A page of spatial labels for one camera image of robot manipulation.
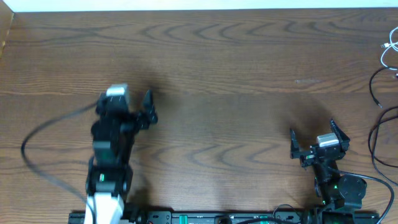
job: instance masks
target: wooden table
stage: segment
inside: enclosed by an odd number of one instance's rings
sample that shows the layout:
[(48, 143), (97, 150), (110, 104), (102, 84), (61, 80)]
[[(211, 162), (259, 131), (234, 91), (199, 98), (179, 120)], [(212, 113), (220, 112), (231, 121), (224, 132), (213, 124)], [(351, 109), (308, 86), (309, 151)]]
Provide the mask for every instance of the wooden table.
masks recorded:
[[(66, 223), (84, 209), (33, 174), (19, 148), (35, 126), (94, 102), (112, 83), (128, 83), (134, 105), (154, 91), (159, 123), (137, 136), (131, 156), (130, 198), (140, 205), (321, 203), (311, 169), (289, 158), (289, 128), (308, 146), (330, 132), (332, 117), (351, 138), (339, 168), (378, 177), (366, 140), (381, 109), (368, 81), (396, 25), (397, 9), (16, 14), (0, 60), (0, 222)], [(398, 81), (382, 74), (377, 97), (396, 105)], [(85, 193), (96, 119), (90, 111), (52, 126), (28, 145), (28, 157)], [(395, 164), (396, 126), (384, 125), (377, 145)], [(388, 200), (385, 186), (368, 181), (363, 209), (382, 212)], [(397, 220), (394, 205), (385, 223)]]

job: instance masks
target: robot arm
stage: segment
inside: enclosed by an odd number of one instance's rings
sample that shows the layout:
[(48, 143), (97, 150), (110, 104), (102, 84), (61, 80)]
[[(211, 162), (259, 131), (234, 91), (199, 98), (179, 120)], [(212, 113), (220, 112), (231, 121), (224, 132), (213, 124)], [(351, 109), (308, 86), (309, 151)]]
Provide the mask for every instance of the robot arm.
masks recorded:
[(330, 128), (332, 133), (318, 136), (318, 144), (307, 151), (301, 149), (294, 131), (290, 130), (290, 157), (300, 159), (302, 167), (313, 167), (315, 192), (324, 204), (306, 211), (303, 223), (354, 223), (354, 213), (361, 209), (366, 194), (365, 180), (352, 175), (340, 176), (331, 170), (338, 170), (336, 161), (346, 155), (350, 139), (332, 119)]
[(93, 224), (90, 207), (96, 223), (119, 223), (131, 186), (129, 159), (134, 136), (157, 122), (150, 90), (144, 98), (143, 111), (130, 113), (128, 104), (127, 84), (112, 85), (97, 102), (100, 119), (91, 127), (95, 162), (94, 158), (90, 160), (86, 180), (85, 224)]

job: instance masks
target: black cable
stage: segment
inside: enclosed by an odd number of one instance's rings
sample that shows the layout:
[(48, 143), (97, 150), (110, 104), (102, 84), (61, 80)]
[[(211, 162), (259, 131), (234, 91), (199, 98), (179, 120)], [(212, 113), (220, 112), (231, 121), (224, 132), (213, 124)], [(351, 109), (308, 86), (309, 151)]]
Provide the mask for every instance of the black cable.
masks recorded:
[(270, 221), (270, 222), (275, 222), (275, 223), (280, 223), (280, 224), (294, 224), (294, 222), (289, 222), (289, 221), (281, 220), (278, 218), (253, 218), (253, 219), (246, 220), (243, 222), (238, 222), (236, 224), (251, 224), (251, 223), (256, 223), (256, 222), (264, 222), (264, 221)]
[[(387, 122), (387, 121), (391, 121), (391, 120), (393, 120), (393, 119), (397, 119), (397, 118), (398, 118), (398, 115), (392, 116), (392, 117), (390, 117), (390, 118), (387, 118), (387, 119), (382, 120), (382, 121), (380, 122), (380, 124), (385, 123), (385, 122)], [(374, 131), (378, 126), (379, 126), (378, 124), (375, 125), (375, 126), (373, 126), (373, 128), (372, 128), (371, 131), (369, 132), (369, 136), (368, 136), (368, 148), (369, 148), (369, 152), (370, 152), (371, 154), (372, 154), (372, 149), (371, 149), (371, 138), (372, 138), (373, 131)], [(376, 161), (380, 162), (381, 164), (385, 165), (385, 166), (393, 167), (393, 168), (398, 168), (398, 166), (390, 165), (390, 164), (387, 164), (387, 163), (381, 161), (381, 160), (378, 159), (376, 156), (374, 156), (374, 159), (375, 159)]]
[(374, 180), (376, 182), (384, 184), (390, 190), (390, 193), (391, 193), (390, 201), (388, 202), (388, 205), (387, 205), (385, 211), (383, 212), (383, 214), (380, 216), (379, 220), (375, 223), (375, 224), (380, 224), (381, 221), (386, 217), (387, 213), (389, 212), (390, 208), (392, 207), (392, 204), (394, 203), (395, 195), (394, 195), (394, 189), (392, 189), (391, 185), (389, 185), (384, 180), (381, 180), (381, 179), (378, 179), (378, 178), (375, 178), (375, 177), (370, 177), (370, 176), (366, 176), (366, 175), (362, 175), (362, 174), (354, 174), (354, 173), (350, 173), (350, 172), (346, 172), (346, 171), (336, 170), (336, 169), (333, 169), (333, 168), (328, 167), (328, 166), (324, 166), (324, 167), (326, 167), (328, 170), (330, 170), (332, 172), (335, 172), (335, 173), (338, 173), (338, 174), (351, 175), (353, 177), (359, 177), (359, 178), (363, 178), (363, 179)]
[(380, 129), (380, 124), (381, 124), (381, 120), (383, 119), (383, 116), (390, 110), (394, 110), (394, 109), (398, 109), (398, 106), (393, 106), (391, 108), (388, 108), (386, 110), (383, 111), (383, 113), (381, 113), (379, 121), (377, 122), (377, 128), (376, 128), (376, 132), (374, 133), (374, 141), (373, 141), (373, 150), (372, 150), (372, 164), (374, 169), (377, 171), (378, 174), (380, 174), (381, 176), (383, 176), (384, 178), (386, 178), (388, 181), (390, 181), (391, 183), (393, 183), (395, 186), (398, 187), (398, 183), (394, 182), (393, 180), (391, 180), (390, 178), (386, 177), (378, 168), (377, 165), (375, 163), (375, 153), (376, 153), (376, 143), (377, 143), (377, 136), (379, 135), (379, 129)]
[(373, 73), (371, 79), (369, 80), (369, 91), (370, 91), (370, 93), (371, 93), (371, 95), (372, 95), (373, 101), (374, 101), (378, 106), (380, 106), (380, 108), (383, 108), (383, 107), (381, 106), (380, 102), (376, 99), (376, 97), (373, 95), (373, 91), (372, 91), (372, 81), (373, 81), (373, 78), (374, 78), (379, 72), (381, 72), (381, 71), (383, 71), (383, 70), (385, 70), (385, 69), (390, 69), (390, 68), (398, 69), (397, 67), (382, 67), (382, 68), (379, 68), (377, 71), (375, 71), (375, 72)]
[(54, 176), (51, 176), (51, 175), (45, 173), (45, 172), (42, 171), (42, 170), (40, 170), (34, 163), (32, 163), (32, 162), (26, 157), (26, 154), (25, 154), (25, 147), (26, 147), (27, 142), (28, 142), (33, 136), (35, 136), (38, 132), (42, 131), (43, 129), (45, 129), (45, 128), (51, 126), (52, 124), (54, 124), (54, 123), (56, 123), (56, 122), (59, 122), (59, 121), (62, 121), (62, 120), (64, 120), (64, 119), (68, 119), (68, 118), (72, 118), (72, 117), (74, 117), (74, 116), (80, 115), (80, 114), (82, 114), (82, 113), (84, 113), (84, 112), (86, 112), (86, 111), (88, 111), (88, 110), (94, 108), (96, 105), (97, 105), (97, 103), (90, 104), (90, 105), (88, 105), (88, 106), (86, 106), (86, 107), (84, 107), (84, 108), (78, 109), (78, 110), (76, 110), (76, 111), (74, 111), (74, 112), (71, 112), (71, 113), (68, 113), (68, 114), (65, 114), (65, 115), (62, 115), (62, 116), (59, 116), (58, 118), (50, 119), (50, 120), (48, 120), (48, 121), (46, 121), (46, 122), (40, 124), (39, 126), (37, 126), (36, 128), (34, 128), (33, 131), (31, 131), (31, 132), (25, 137), (25, 139), (24, 139), (24, 141), (22, 142), (22, 145), (21, 145), (21, 156), (22, 156), (22, 158), (23, 158), (23, 160), (24, 160), (26, 166), (27, 166), (32, 172), (35, 172), (37, 175), (39, 175), (39, 176), (41, 176), (42, 178), (48, 180), (51, 184), (56, 185), (56, 186), (58, 186), (58, 187), (61, 187), (61, 188), (65, 189), (65, 190), (69, 191), (69, 192), (72, 193), (73, 195), (76, 195), (78, 198), (80, 198), (80, 200), (83, 201), (83, 202), (90, 208), (91, 214), (92, 214), (92, 216), (93, 216), (93, 224), (96, 223), (96, 220), (95, 220), (96, 217), (95, 217), (95, 214), (94, 214), (94, 209), (91, 207), (91, 205), (89, 205), (89, 204), (87, 203), (86, 198), (85, 198), (77, 189), (73, 188), (71, 185), (67, 184), (66, 182), (64, 182), (64, 181), (62, 181), (62, 180), (60, 180), (60, 179), (57, 179), (57, 178), (54, 177)]
[(293, 209), (293, 211), (296, 213), (296, 215), (300, 218), (300, 220), (302, 219), (301, 215), (296, 211), (296, 209), (294, 209), (294, 207), (291, 206), (291, 205), (289, 205), (289, 204), (278, 205), (278, 207), (275, 208), (274, 212), (272, 212), (272, 217), (273, 217), (273, 218), (276, 218), (276, 217), (275, 217), (275, 216), (276, 216), (276, 211), (277, 211), (280, 207), (282, 207), (282, 206), (290, 207), (291, 209)]

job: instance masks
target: green led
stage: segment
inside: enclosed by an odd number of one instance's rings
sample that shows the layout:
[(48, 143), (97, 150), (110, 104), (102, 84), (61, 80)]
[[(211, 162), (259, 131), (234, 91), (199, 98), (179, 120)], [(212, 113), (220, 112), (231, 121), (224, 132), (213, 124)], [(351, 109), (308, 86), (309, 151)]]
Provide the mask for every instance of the green led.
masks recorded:
[[(260, 215), (259, 218), (268, 218), (268, 216), (266, 216), (266, 215)], [(268, 222), (268, 221), (261, 221), (260, 224), (269, 224), (269, 222)]]
[(180, 215), (180, 224), (188, 224), (188, 215)]

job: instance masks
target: cable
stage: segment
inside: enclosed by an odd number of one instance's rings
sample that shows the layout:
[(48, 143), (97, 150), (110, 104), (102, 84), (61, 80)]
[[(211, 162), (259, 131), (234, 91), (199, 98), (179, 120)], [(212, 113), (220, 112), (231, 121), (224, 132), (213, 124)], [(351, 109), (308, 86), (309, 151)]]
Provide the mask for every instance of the cable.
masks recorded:
[[(397, 118), (398, 118), (398, 115), (397, 115), (397, 116), (390, 117), (390, 118), (387, 118), (387, 119), (384, 119), (384, 120), (382, 120), (382, 121), (380, 122), (380, 124), (385, 123), (385, 122), (387, 122), (387, 121), (391, 121), (391, 120), (393, 120), (393, 119), (397, 119)], [(371, 131), (369, 132), (369, 136), (368, 136), (368, 148), (369, 148), (369, 152), (370, 152), (371, 154), (372, 154), (372, 149), (371, 149), (371, 138), (372, 138), (373, 131), (374, 131), (377, 127), (378, 127), (378, 125), (373, 126), (373, 128), (372, 128)], [(376, 161), (380, 162), (381, 164), (385, 165), (385, 166), (393, 167), (393, 168), (398, 168), (398, 166), (390, 165), (390, 164), (387, 164), (387, 163), (385, 163), (385, 162), (379, 160), (376, 156), (374, 156), (374, 159), (375, 159)]]
[(94, 108), (96, 106), (96, 103), (90, 104), (84, 108), (78, 109), (76, 111), (73, 111), (71, 113), (59, 116), (57, 118), (53, 118), (50, 119), (42, 124), (40, 124), (39, 126), (37, 126), (36, 128), (34, 128), (24, 139), (24, 141), (22, 142), (21, 145), (21, 156), (26, 164), (26, 166), (34, 173), (36, 173), (37, 175), (41, 176), (42, 178), (48, 180), (51, 184), (56, 185), (58, 187), (61, 187), (67, 191), (69, 191), (70, 193), (72, 193), (73, 195), (76, 195), (78, 198), (80, 198), (81, 201), (83, 201), (91, 210), (91, 214), (93, 215), (93, 224), (96, 223), (95, 220), (95, 214), (94, 214), (94, 209), (91, 207), (91, 205), (89, 205), (87, 203), (87, 200), (84, 196), (82, 196), (82, 194), (75, 188), (73, 188), (71, 185), (67, 184), (66, 182), (57, 179), (54, 176), (51, 176), (47, 173), (45, 173), (44, 171), (40, 170), (34, 163), (32, 163), (26, 156), (25, 153), (25, 147), (27, 142), (33, 137), (35, 136), (37, 133), (39, 133), (40, 131), (44, 130), (45, 128), (55, 124), (56, 122), (62, 121), (64, 119), (68, 119), (68, 118), (72, 118), (74, 116), (80, 115), (92, 108)]
[(379, 171), (379, 169), (376, 166), (375, 163), (375, 152), (376, 152), (376, 143), (377, 143), (377, 136), (379, 134), (379, 129), (380, 129), (380, 124), (381, 124), (381, 120), (383, 118), (383, 116), (390, 110), (394, 110), (394, 109), (398, 109), (398, 106), (393, 106), (391, 108), (388, 108), (386, 110), (383, 111), (383, 113), (381, 113), (381, 116), (379, 118), (379, 121), (377, 122), (377, 128), (376, 128), (376, 132), (374, 133), (374, 141), (373, 141), (373, 150), (372, 150), (372, 164), (374, 169), (377, 171), (377, 173), (379, 173), (381, 176), (383, 176), (384, 178), (386, 178), (388, 181), (390, 181), (391, 183), (393, 183), (395, 186), (398, 187), (398, 183), (394, 182), (393, 180), (391, 180), (390, 178), (386, 177), (381, 171)]
[(388, 205), (387, 205), (385, 211), (383, 212), (383, 214), (381, 215), (381, 217), (379, 218), (379, 220), (375, 223), (375, 224), (380, 224), (381, 221), (386, 217), (387, 213), (389, 212), (390, 208), (392, 207), (392, 204), (394, 203), (395, 195), (394, 195), (394, 190), (392, 189), (391, 185), (389, 185), (384, 180), (381, 180), (381, 179), (378, 179), (378, 178), (375, 178), (375, 177), (370, 177), (370, 176), (366, 176), (366, 175), (354, 174), (354, 173), (350, 173), (350, 172), (346, 172), (346, 171), (336, 170), (336, 169), (333, 169), (333, 168), (328, 167), (328, 166), (324, 166), (324, 167), (326, 167), (328, 170), (330, 170), (332, 172), (335, 172), (337, 174), (351, 175), (353, 177), (359, 177), (359, 178), (363, 178), (363, 179), (374, 180), (376, 182), (384, 184), (390, 190), (390, 193), (391, 193), (390, 201), (388, 202)]
[(272, 217), (273, 217), (273, 218), (276, 218), (276, 217), (275, 217), (276, 211), (277, 211), (280, 207), (282, 207), (282, 206), (290, 207), (290, 208), (293, 209), (293, 211), (297, 214), (297, 216), (300, 218), (300, 220), (302, 219), (301, 215), (296, 211), (296, 209), (294, 209), (294, 207), (291, 206), (291, 205), (289, 205), (289, 204), (278, 205), (278, 207), (275, 208), (274, 212), (272, 212)]
[(374, 101), (378, 106), (380, 106), (380, 108), (383, 108), (383, 107), (381, 106), (380, 102), (376, 99), (376, 97), (373, 95), (373, 91), (372, 91), (372, 81), (373, 81), (373, 78), (374, 78), (379, 72), (381, 72), (381, 71), (383, 71), (383, 70), (385, 70), (385, 69), (390, 69), (390, 68), (398, 69), (397, 67), (382, 67), (382, 68), (379, 68), (377, 71), (375, 71), (375, 72), (373, 73), (372, 77), (371, 77), (370, 80), (369, 80), (369, 91), (370, 91), (370, 93), (371, 93), (371, 96), (372, 96), (372, 98), (373, 98), (373, 101)]
[(256, 223), (256, 222), (264, 222), (264, 221), (271, 221), (271, 222), (280, 223), (280, 224), (294, 224), (294, 222), (289, 222), (289, 221), (281, 220), (278, 218), (253, 218), (253, 219), (246, 220), (243, 222), (238, 222), (236, 224), (251, 224), (251, 223)]
[[(395, 29), (392, 29), (392, 30), (390, 31), (390, 34), (389, 34), (390, 42), (381, 45), (382, 48), (386, 48), (386, 49), (383, 51), (383, 53), (381, 54), (381, 56), (380, 56), (380, 62), (381, 62), (381, 64), (382, 64), (384, 67), (389, 67), (389, 66), (386, 65), (386, 64), (384, 63), (384, 61), (383, 61), (383, 58), (384, 58), (384, 55), (386, 54), (386, 52), (387, 52), (389, 49), (393, 49), (393, 50), (395, 50), (396, 52), (398, 52), (398, 47), (397, 47), (398, 42), (393, 42), (393, 41), (392, 41), (392, 35), (394, 34), (394, 32), (395, 32), (396, 30), (398, 30), (398, 27), (396, 27)], [(390, 67), (390, 68), (388, 68), (388, 69), (389, 69), (389, 70), (398, 70), (398, 68), (394, 68), (394, 67)]]

